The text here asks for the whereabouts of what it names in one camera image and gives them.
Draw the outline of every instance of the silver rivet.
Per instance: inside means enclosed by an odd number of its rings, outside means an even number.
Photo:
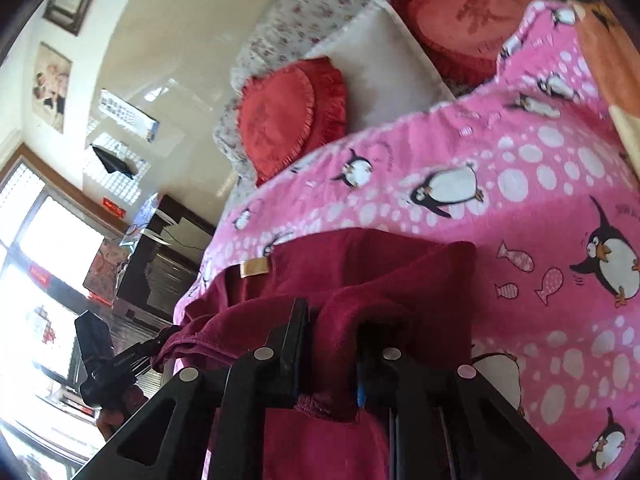
[[[180,370],[180,380],[185,383],[189,383],[198,378],[198,371],[196,368],[183,368]]]
[[[263,346],[254,352],[254,357],[258,359],[258,361],[266,361],[273,357],[273,350],[268,346]]]
[[[476,369],[471,365],[460,365],[458,367],[458,375],[463,379],[473,379],[477,373]]]
[[[402,355],[402,352],[399,351],[397,348],[393,348],[392,346],[390,346],[389,348],[385,348],[382,351],[382,357],[385,358],[387,361],[396,361],[398,360]]]

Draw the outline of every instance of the clothing tag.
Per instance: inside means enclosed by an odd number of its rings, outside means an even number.
[[[268,274],[269,259],[266,256],[252,258],[240,264],[240,277],[256,276],[257,274]]]

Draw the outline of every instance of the penguin beak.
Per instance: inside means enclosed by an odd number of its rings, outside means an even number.
[[[607,254],[609,254],[610,252],[611,249],[609,249],[603,242],[600,242],[596,245],[596,256],[599,260],[608,262],[609,260],[607,260]]]

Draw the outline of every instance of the penguin foot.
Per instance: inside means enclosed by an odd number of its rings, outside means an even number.
[[[620,293],[616,294],[616,308],[626,305],[625,289],[621,286],[618,290]]]

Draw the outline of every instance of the red pillow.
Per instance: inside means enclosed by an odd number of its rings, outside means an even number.
[[[344,136],[346,88],[328,57],[296,61],[242,89],[238,130],[257,185]]]
[[[395,0],[396,11],[443,77],[479,85],[532,0]]]

